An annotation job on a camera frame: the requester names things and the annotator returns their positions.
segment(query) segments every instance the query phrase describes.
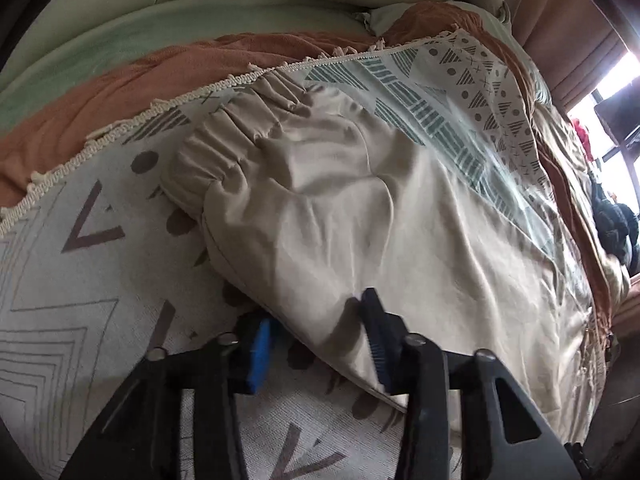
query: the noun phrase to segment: white fringe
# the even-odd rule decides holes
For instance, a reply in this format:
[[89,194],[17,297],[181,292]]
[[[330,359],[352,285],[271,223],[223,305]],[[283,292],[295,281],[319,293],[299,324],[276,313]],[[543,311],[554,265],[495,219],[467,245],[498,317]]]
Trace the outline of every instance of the white fringe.
[[[358,53],[355,49],[351,49],[354,51],[353,54],[343,54],[339,57],[329,57],[323,52],[320,54],[318,59],[305,57],[304,61],[291,64],[285,63],[284,70],[287,72],[295,72],[297,70],[304,70],[315,66],[337,64],[352,59],[366,59],[368,57],[377,57],[381,54],[393,54],[412,46],[420,46],[429,40],[445,38],[456,33],[457,30],[455,32],[445,30],[433,38],[421,38],[420,40],[411,41],[404,45],[398,45],[392,48],[385,48],[385,40],[378,40],[375,44],[371,45],[366,52]],[[343,53],[350,52],[350,48],[347,47],[345,50],[340,49],[340,51]],[[82,166],[84,162],[88,161],[92,156],[119,139],[121,136],[129,133],[131,130],[139,126],[142,126],[142,124],[171,110],[172,108],[181,106],[196,99],[201,99],[212,92],[219,92],[225,88],[251,84],[261,75],[271,72],[272,70],[276,70],[276,68],[260,68],[254,64],[250,64],[249,70],[251,70],[251,72],[239,76],[230,74],[222,81],[200,87],[168,101],[154,99],[150,108],[141,114],[136,115],[132,119],[115,121],[108,124],[108,126],[104,126],[103,128],[95,130],[87,135],[87,142],[80,153],[73,156],[65,164],[61,164],[45,174],[36,172],[32,173],[31,182],[27,185],[27,195],[20,200],[20,203],[11,208],[0,208],[0,238],[4,237],[4,235],[14,227],[15,223],[22,218],[22,216],[24,216],[27,211],[29,211],[29,209],[31,209],[31,207],[41,199],[47,191],[49,191],[49,189],[62,181],[67,175],[69,175],[69,173],[75,171],[77,168]]]

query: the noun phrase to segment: pillow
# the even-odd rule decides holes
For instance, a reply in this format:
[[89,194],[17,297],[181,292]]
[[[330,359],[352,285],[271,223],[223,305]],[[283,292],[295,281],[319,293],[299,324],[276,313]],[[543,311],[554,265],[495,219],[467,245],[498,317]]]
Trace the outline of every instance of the pillow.
[[[480,16],[482,19],[482,26],[489,34],[494,38],[497,38],[508,46],[516,55],[518,60],[522,63],[525,69],[529,72],[529,75],[533,79],[536,85],[536,101],[545,105],[551,104],[551,92],[546,86],[545,80],[540,74],[540,70],[533,60],[529,57],[522,46],[516,41],[516,39],[509,33],[504,25],[493,16],[487,10],[477,7],[473,4],[466,2],[454,2],[448,3],[460,7],[461,9],[471,10]],[[376,36],[382,36],[386,31],[391,28],[391,25],[398,20],[404,12],[414,4],[392,4],[378,9],[371,9],[369,12],[363,12],[361,14],[364,20],[367,30]]]

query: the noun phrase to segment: patterned blanket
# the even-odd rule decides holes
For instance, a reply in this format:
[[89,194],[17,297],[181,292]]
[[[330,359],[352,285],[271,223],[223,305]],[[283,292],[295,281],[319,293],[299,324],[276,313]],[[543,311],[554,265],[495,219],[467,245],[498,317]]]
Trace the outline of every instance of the patterned blanket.
[[[337,86],[436,150],[447,167],[553,262],[555,293],[582,312],[582,336],[559,374],[592,384],[561,437],[588,427],[604,375],[590,337],[591,300],[575,247],[536,160],[522,98],[506,67],[463,31],[407,46],[308,60],[285,70]],[[431,58],[429,78],[415,72]],[[250,300],[210,268],[196,222],[159,187],[163,164],[193,125],[263,70],[155,102],[114,124],[0,224],[0,416],[44,478],[57,478],[79,439],[147,348],[195,348],[228,330]],[[562,313],[558,319],[563,320]],[[240,400],[252,479],[393,475],[402,416],[344,381],[283,335],[265,387]],[[189,396],[184,401],[188,420]],[[191,478],[190,435],[182,441]],[[459,453],[452,470],[458,473]]]

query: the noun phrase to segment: curtain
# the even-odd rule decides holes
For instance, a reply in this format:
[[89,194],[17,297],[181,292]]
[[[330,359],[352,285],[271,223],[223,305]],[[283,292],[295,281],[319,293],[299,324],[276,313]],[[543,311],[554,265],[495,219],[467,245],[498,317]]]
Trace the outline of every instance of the curtain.
[[511,17],[514,37],[566,110],[593,91],[626,53],[591,0],[520,0]]

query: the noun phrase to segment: red object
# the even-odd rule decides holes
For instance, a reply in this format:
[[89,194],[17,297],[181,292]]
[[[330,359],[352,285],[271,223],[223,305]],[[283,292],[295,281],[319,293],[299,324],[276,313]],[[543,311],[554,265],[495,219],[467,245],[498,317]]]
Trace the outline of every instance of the red object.
[[589,142],[589,131],[586,126],[580,124],[580,119],[573,118],[571,123],[574,125],[575,131],[578,134],[578,138],[582,143],[585,153],[587,154],[587,160],[593,162],[593,155],[591,155],[591,143]]

